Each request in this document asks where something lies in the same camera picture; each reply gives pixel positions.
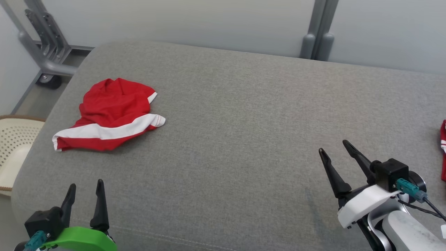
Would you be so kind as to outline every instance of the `gray metal frame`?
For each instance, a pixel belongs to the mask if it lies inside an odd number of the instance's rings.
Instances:
[[[326,1],[327,0],[314,1],[313,13],[311,14],[310,26],[308,27],[308,34],[303,38],[301,53],[299,55],[299,57],[302,59],[311,59]]]
[[[0,5],[3,7],[3,9],[5,9],[5,12],[8,14],[8,16],[11,18],[11,20],[19,30],[19,41],[23,44],[23,46],[31,55],[36,64],[41,68],[43,74],[67,76],[74,75],[77,71],[77,67],[59,63],[62,62],[66,58],[66,56],[68,56],[71,48],[67,44],[65,38],[62,36],[62,33],[60,32],[52,17],[46,12],[43,3],[40,0],[26,0],[25,2],[30,8],[30,11],[36,14],[36,17],[33,18],[36,18],[35,20],[40,22],[40,29],[43,32],[41,34],[49,33],[51,35],[49,38],[44,39],[45,42],[42,41],[42,50],[39,49],[28,32],[26,32],[25,28],[20,23],[19,19],[14,14],[6,0],[0,0]]]
[[[335,36],[329,32],[338,2],[339,0],[326,0],[311,59],[327,61],[330,56]]]

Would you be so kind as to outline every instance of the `white wall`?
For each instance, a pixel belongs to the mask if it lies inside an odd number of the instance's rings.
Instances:
[[[0,115],[10,114],[39,73],[17,38],[18,30],[0,7]]]
[[[31,22],[25,15],[25,10],[28,8],[24,0],[6,0],[6,3],[11,7],[14,14],[19,19],[25,30],[31,36],[33,40],[40,41],[39,35],[37,35]]]
[[[297,57],[314,0],[44,0],[71,45],[122,39]]]
[[[446,1],[339,0],[328,61],[446,74]]]

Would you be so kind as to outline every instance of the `red cloth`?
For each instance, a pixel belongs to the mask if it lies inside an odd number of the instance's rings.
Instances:
[[[156,95],[149,86],[121,78],[93,85],[79,105],[81,118],[53,136],[54,149],[112,150],[162,126],[165,118],[149,113]]]
[[[442,127],[440,128],[441,147],[443,149],[443,169],[442,180],[446,181],[446,120],[443,120]]]

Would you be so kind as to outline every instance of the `white stripe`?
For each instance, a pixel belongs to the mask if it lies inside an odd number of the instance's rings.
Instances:
[[[154,92],[152,95],[150,95],[147,100],[149,101],[149,104],[155,99],[155,97],[158,95],[157,92]]]
[[[58,150],[57,138],[99,138],[99,139],[117,139],[132,136],[143,132],[149,125],[160,127],[164,125],[166,118],[156,114],[146,114],[137,117],[130,124],[119,127],[102,127],[98,124],[83,125],[75,128],[68,128],[56,133],[53,136],[54,149]]]

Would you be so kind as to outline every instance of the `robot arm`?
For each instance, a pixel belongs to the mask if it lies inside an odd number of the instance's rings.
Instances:
[[[19,243],[15,251],[34,251],[63,247],[73,251],[116,251],[116,244],[108,234],[108,212],[104,183],[98,180],[96,187],[95,214],[90,228],[70,227],[71,206],[74,203],[76,185],[71,184],[61,207],[36,211],[26,222],[30,240]]]
[[[319,149],[334,196],[338,199],[341,225],[348,229],[358,225],[374,251],[446,250],[446,245],[414,219],[405,207],[415,200],[428,201],[423,179],[395,159],[370,162],[347,140],[343,144],[361,167],[367,185],[352,190],[337,173],[327,153]],[[434,210],[437,213],[429,213],[444,217]]]

